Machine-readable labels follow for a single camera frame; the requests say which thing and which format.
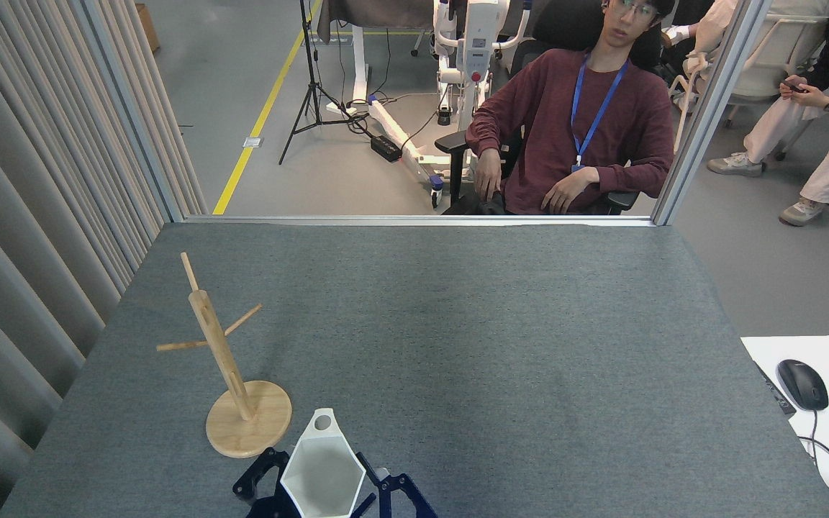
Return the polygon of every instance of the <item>computer mouse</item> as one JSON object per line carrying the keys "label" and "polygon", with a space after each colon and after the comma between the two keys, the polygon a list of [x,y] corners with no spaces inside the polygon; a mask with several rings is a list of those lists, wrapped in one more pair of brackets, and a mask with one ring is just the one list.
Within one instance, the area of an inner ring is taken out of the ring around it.
{"label": "computer mouse", "polygon": [[808,364],[798,360],[783,360],[776,367],[779,380],[792,401],[805,410],[824,410],[829,404],[827,389],[820,374]]}

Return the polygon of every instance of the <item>smartphone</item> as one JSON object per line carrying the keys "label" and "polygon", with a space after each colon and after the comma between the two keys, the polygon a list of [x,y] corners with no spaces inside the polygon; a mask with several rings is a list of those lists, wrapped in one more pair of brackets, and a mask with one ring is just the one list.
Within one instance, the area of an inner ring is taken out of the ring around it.
{"label": "smartphone", "polygon": [[793,92],[806,92],[806,89],[802,88],[802,83],[796,82],[794,79],[792,81],[786,79],[782,84],[788,86]]}

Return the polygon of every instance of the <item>man's hand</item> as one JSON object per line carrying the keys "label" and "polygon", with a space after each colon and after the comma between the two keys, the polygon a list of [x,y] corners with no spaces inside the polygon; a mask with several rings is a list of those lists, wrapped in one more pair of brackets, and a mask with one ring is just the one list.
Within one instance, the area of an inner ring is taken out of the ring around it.
{"label": "man's hand", "polygon": [[829,95],[820,91],[811,85],[803,85],[807,92],[792,92],[792,101],[799,103],[802,106],[812,106],[815,108],[825,108],[829,103]]}
{"label": "man's hand", "polygon": [[[808,84],[808,79],[805,79],[802,76],[796,76],[794,74],[792,74],[791,76],[786,78],[786,81],[788,81],[788,82],[790,82],[794,85],[807,85]],[[794,94],[794,93],[795,92],[793,92],[792,88],[789,88],[789,85],[785,84],[785,81],[782,82],[782,83],[779,83],[779,95],[782,96],[783,99],[791,99],[792,94]]]}
{"label": "man's hand", "polygon": [[483,202],[490,202],[491,196],[501,190],[501,154],[493,147],[481,151],[478,166],[475,167],[475,194]]}
{"label": "man's hand", "polygon": [[545,210],[548,206],[549,214],[567,214],[569,204],[592,183],[599,183],[597,168],[580,168],[559,180],[543,198],[543,205],[539,209]]}

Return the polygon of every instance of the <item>sneaker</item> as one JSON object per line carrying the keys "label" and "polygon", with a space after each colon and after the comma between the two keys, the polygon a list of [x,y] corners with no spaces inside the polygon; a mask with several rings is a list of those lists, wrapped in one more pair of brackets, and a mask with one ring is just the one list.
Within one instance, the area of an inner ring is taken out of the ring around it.
{"label": "sneaker", "polygon": [[690,27],[688,25],[671,25],[667,29],[661,29],[661,42],[664,43],[665,49],[670,49],[689,37]]}
{"label": "sneaker", "polygon": [[793,227],[804,227],[810,223],[810,220],[820,216],[825,206],[826,204],[824,203],[800,196],[799,203],[793,204],[793,206],[783,210],[779,214],[779,221],[782,221],[786,225],[792,225]]}
{"label": "sneaker", "polygon": [[705,163],[710,171],[718,174],[740,174],[740,176],[756,177],[763,174],[766,170],[766,164],[760,162],[755,164],[747,160],[747,153],[741,151],[740,153],[733,153],[728,158],[715,158]]}

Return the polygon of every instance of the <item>blue lanyard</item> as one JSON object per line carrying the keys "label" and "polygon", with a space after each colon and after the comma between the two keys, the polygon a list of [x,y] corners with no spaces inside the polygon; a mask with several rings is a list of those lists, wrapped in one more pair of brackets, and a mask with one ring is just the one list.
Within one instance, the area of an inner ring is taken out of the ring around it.
{"label": "blue lanyard", "polygon": [[622,68],[619,69],[619,73],[616,73],[616,78],[612,79],[610,91],[606,92],[606,99],[603,99],[602,104],[599,105],[597,117],[593,120],[593,124],[590,125],[588,134],[584,138],[584,144],[581,144],[578,141],[578,135],[575,135],[575,114],[578,112],[578,101],[581,98],[581,85],[584,84],[584,71],[586,70],[586,59],[588,56],[589,55],[585,55],[584,62],[581,63],[581,71],[578,73],[578,82],[575,83],[575,99],[571,105],[571,136],[575,139],[575,150],[578,150],[578,165],[581,165],[581,155],[584,154],[586,147],[590,144],[590,139],[593,138],[594,132],[597,131],[599,121],[603,118],[603,112],[606,112],[606,107],[609,106],[610,101],[612,101],[612,95],[616,92],[616,86],[619,86],[619,82],[622,81],[622,76],[625,75],[625,69],[629,68],[629,61],[625,60],[625,63],[622,64]]}

